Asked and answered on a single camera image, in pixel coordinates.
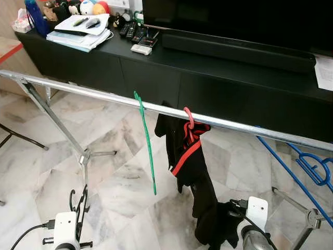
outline computer mouse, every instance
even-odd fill
[[[100,24],[100,20],[99,20],[98,18],[93,18],[93,19],[89,20],[89,21],[86,23],[85,27],[86,27],[87,29],[90,29],[90,28],[96,27],[96,26],[99,25],[99,24]]]

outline white ball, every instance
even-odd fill
[[[80,5],[80,11],[82,15],[92,15],[94,4],[91,1],[85,0]]]

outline clothes drying rack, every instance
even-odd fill
[[[57,115],[51,110],[51,108],[48,106],[48,104],[43,100],[43,98],[39,95],[39,93],[36,91],[34,86],[32,84],[37,84],[40,86],[43,86],[45,88],[53,88],[57,90],[62,90],[74,94],[79,94],[83,96],[88,96],[100,100],[105,100],[108,102],[115,102],[115,103],[120,103],[128,106],[132,106],[135,108],[140,108],[140,103],[131,98],[123,97],[123,96],[118,96],[112,93],[106,93],[103,91],[98,91],[98,90],[92,90],[88,89],[85,87],[81,86],[74,86],[74,85],[69,85],[66,83],[54,81],[54,80],[49,80],[49,79],[43,79],[43,78],[38,78],[34,76],[30,76],[27,74],[21,74],[13,71],[8,71],[8,70],[0,70],[0,76],[10,78],[14,81],[16,81],[19,86],[24,90],[26,94],[35,102],[37,107],[44,112],[46,116],[48,116],[51,121],[54,123],[54,125],[62,132],[62,134],[65,136],[65,138],[71,143],[73,148],[81,155],[79,159],[79,164],[81,165],[82,169],[82,176],[83,176],[83,186],[88,184],[88,172],[87,172],[87,164],[90,160],[91,157],[93,156],[99,156],[99,155],[112,155],[115,154],[116,152],[97,152],[97,153],[92,153],[90,150],[83,149],[79,143],[75,140],[75,138],[72,136],[72,134],[67,130],[67,128],[63,125],[63,123],[60,121],[60,119],[57,117]],[[145,110],[148,111],[153,111],[157,112],[160,114],[168,115],[168,116],[173,116],[177,118],[182,118],[182,119],[188,119],[188,114],[183,111],[183,110],[178,110],[170,107],[165,107],[161,105],[156,105],[152,103],[147,103],[147,102],[142,102],[143,107]],[[305,187],[305,185],[297,178],[297,176],[289,169],[289,167],[281,160],[281,158],[273,151],[273,149],[265,142],[265,140],[262,137],[265,138],[270,138],[278,141],[282,141],[288,144],[294,151],[296,151],[299,154],[299,159],[297,159],[297,163],[302,167],[302,169],[310,176],[310,178],[319,186],[326,185],[330,188],[330,190],[333,192],[333,186],[331,183],[331,173],[329,168],[327,167],[328,163],[333,164],[333,159],[332,158],[326,158],[326,159],[320,159],[314,154],[309,154],[309,153],[304,153],[300,149],[298,149],[294,144],[301,145],[301,146],[306,146],[306,147],[313,147],[317,149],[323,149],[326,151],[331,151],[333,152],[333,144],[332,143],[327,143],[327,142],[322,142],[314,139],[309,139],[306,137],[298,136],[298,135],[292,135],[288,133],[281,133],[265,128],[260,128],[260,127],[254,127],[238,122],[232,122],[224,119],[219,119],[219,118],[214,118],[214,117],[209,117],[209,116],[204,116],[200,114],[194,114],[192,113],[193,119],[197,122],[202,122],[209,124],[213,127],[218,127],[218,128],[227,128],[227,129],[232,129],[236,130],[239,132],[245,132],[245,133],[250,133],[255,136],[263,143],[263,145],[269,150],[269,152],[279,161],[279,163],[286,169],[286,171],[293,177],[293,179],[296,181],[296,183],[300,186],[300,188],[305,192],[305,194],[309,197],[309,199],[312,201],[312,203],[316,206],[316,208],[320,211],[321,215],[318,215],[315,217],[315,222],[319,221],[318,223],[315,223],[313,228],[318,228],[318,224],[320,224],[320,221],[325,219],[327,222],[331,225],[333,228],[333,221],[330,217],[333,216],[332,213],[326,213],[321,205],[316,201],[316,199],[311,195],[311,193],[308,191],[308,189]],[[318,166],[311,166],[306,160],[305,157],[310,157],[315,160],[317,160],[320,165],[323,167],[324,172],[326,176],[322,178],[322,174],[318,172]],[[283,192],[279,191],[276,188],[273,188],[273,192],[277,193],[278,195],[284,197],[285,200],[292,204],[296,204],[297,202],[291,201],[291,199],[286,196]],[[302,239],[300,242],[304,242],[306,237],[309,235],[309,231],[307,230],[304,234],[302,234]]]

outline red stripe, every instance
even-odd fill
[[[6,59],[8,59],[9,57],[11,57],[13,54],[15,54],[17,51],[19,51],[22,48],[23,48],[22,43],[20,43],[16,47],[14,47],[11,51],[9,51],[8,53],[6,53],[5,55],[3,55],[0,58],[0,64],[3,63]]]
[[[201,146],[201,141],[197,141],[195,144],[193,144],[188,151],[185,152],[184,155],[181,156],[181,158],[179,159],[176,167],[174,168],[174,170],[172,170],[172,174],[174,176],[176,176],[179,172],[179,170],[182,168],[184,162],[187,160],[187,158],[194,153],[195,150],[197,150],[199,147]]]

